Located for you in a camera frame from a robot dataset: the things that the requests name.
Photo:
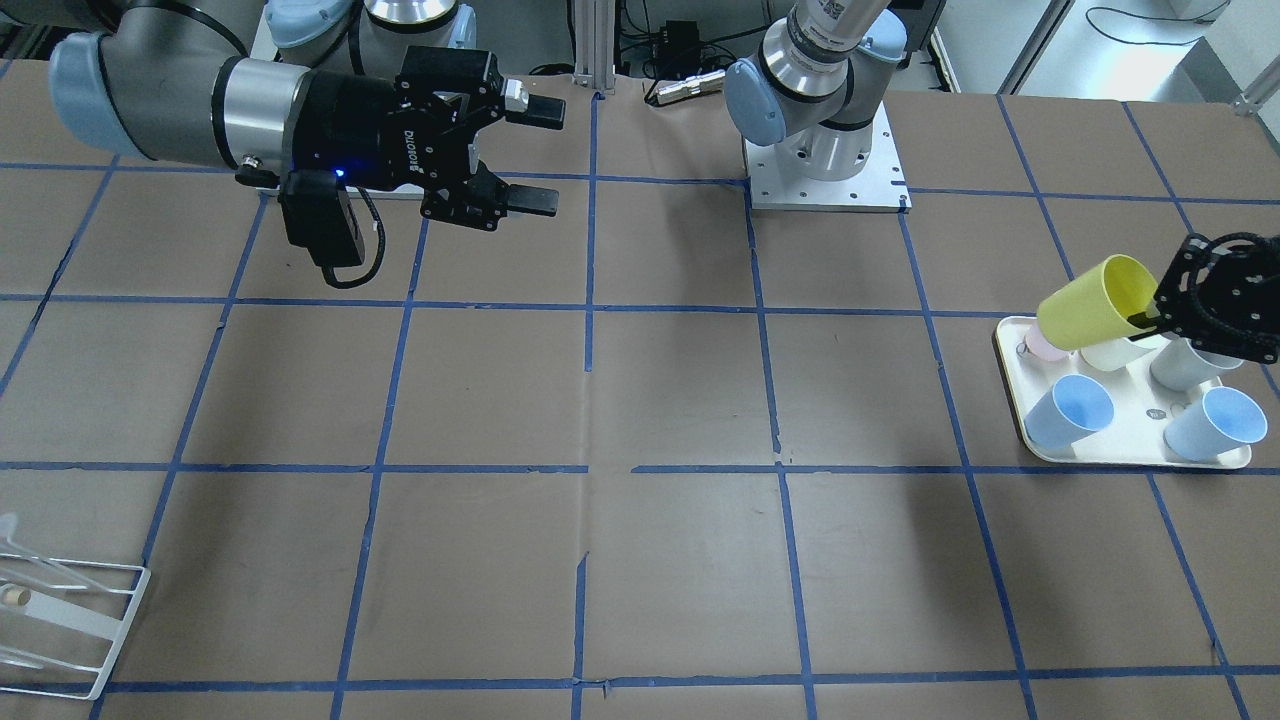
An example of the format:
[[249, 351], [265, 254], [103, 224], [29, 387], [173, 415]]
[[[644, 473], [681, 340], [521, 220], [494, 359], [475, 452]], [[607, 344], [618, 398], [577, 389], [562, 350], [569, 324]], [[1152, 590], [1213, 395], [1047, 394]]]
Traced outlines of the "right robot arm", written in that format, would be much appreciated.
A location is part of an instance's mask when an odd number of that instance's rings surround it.
[[356, 238], [352, 188], [413, 184], [426, 218], [480, 231], [558, 209], [492, 173], [476, 137], [561, 129], [564, 102], [506, 78], [456, 1], [131, 1], [49, 69], [77, 138], [275, 188], [296, 243]]

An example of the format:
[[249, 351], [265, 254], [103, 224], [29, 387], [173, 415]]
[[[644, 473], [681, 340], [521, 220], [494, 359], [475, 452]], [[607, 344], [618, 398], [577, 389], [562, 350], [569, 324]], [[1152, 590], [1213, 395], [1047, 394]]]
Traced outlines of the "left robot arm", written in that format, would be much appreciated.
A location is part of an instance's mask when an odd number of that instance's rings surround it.
[[[758, 50], [726, 73], [730, 117], [746, 143], [790, 145], [800, 174], [854, 177], [888, 77], [906, 45], [883, 1], [799, 1]], [[1277, 240], [1251, 232], [1190, 233], [1155, 278], [1128, 256], [1102, 261], [1050, 295], [1027, 345], [1042, 357], [1120, 338], [1165, 334], [1193, 348], [1260, 364], [1277, 361]]]

